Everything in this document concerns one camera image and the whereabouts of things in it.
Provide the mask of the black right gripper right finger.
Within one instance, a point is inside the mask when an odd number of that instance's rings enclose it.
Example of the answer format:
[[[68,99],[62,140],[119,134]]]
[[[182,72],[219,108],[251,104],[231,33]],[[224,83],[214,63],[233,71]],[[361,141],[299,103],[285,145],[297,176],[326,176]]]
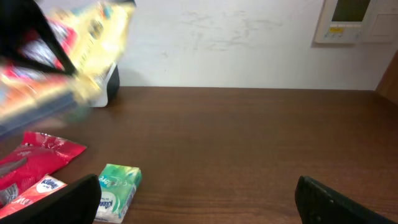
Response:
[[[299,177],[295,204],[303,224],[395,224],[309,176]]]

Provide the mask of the orange Kleenex tissue pack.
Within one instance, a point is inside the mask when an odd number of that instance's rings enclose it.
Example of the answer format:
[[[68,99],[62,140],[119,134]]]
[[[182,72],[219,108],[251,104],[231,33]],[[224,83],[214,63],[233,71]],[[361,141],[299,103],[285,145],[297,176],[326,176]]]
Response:
[[[21,193],[9,204],[5,205],[1,209],[1,219],[18,212],[19,210],[22,210],[33,203],[38,202],[39,200],[64,188],[65,186],[67,185],[64,182],[52,176],[45,175],[36,184],[28,188],[25,192]]]

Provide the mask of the green Kleenex tissue pack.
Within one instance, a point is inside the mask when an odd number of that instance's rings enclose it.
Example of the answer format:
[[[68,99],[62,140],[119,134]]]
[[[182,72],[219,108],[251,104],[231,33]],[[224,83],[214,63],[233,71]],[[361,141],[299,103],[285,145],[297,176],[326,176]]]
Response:
[[[106,164],[98,179],[101,200],[95,221],[122,223],[142,180],[140,168]]]

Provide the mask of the white barcode scanner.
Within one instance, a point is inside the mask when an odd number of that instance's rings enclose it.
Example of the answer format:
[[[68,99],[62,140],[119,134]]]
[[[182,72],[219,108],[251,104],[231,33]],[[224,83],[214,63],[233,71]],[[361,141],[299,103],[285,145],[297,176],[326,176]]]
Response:
[[[101,93],[91,100],[91,107],[103,108],[113,101],[120,87],[118,65],[113,62],[105,72],[97,78],[101,84]]]

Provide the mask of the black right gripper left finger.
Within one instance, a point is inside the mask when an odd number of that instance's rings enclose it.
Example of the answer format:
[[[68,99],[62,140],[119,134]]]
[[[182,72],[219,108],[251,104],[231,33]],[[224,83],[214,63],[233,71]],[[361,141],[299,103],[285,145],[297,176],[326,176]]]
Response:
[[[2,224],[93,223],[100,204],[98,176],[86,175],[32,205],[1,219]]]

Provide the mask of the beige wall control panel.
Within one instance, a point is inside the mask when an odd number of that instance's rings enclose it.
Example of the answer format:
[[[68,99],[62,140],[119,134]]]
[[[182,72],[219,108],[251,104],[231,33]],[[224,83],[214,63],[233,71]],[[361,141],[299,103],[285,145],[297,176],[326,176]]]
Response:
[[[324,0],[316,44],[392,43],[397,38],[397,0]]]

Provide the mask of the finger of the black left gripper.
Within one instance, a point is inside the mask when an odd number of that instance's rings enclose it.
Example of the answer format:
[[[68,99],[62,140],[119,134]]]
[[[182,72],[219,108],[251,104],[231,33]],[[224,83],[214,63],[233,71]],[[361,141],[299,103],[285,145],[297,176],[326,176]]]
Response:
[[[42,39],[62,68],[29,59],[21,52],[30,39]],[[1,57],[14,65],[45,73],[72,75],[75,66],[52,32],[41,8],[34,0],[1,0]]]

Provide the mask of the red snack bag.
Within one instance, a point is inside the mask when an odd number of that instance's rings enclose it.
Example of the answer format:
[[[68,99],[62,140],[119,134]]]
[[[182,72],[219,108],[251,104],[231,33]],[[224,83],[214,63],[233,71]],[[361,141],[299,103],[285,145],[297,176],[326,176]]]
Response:
[[[1,159],[1,206],[11,203],[45,175],[65,167],[86,146],[43,133],[24,133],[21,144]]]

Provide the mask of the wooden side panel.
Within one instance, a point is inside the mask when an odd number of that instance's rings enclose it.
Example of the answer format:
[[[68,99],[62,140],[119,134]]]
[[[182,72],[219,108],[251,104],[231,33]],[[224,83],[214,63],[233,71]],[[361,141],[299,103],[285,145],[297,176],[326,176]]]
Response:
[[[386,71],[384,72],[376,93],[397,105],[398,101],[398,51],[395,52]]]

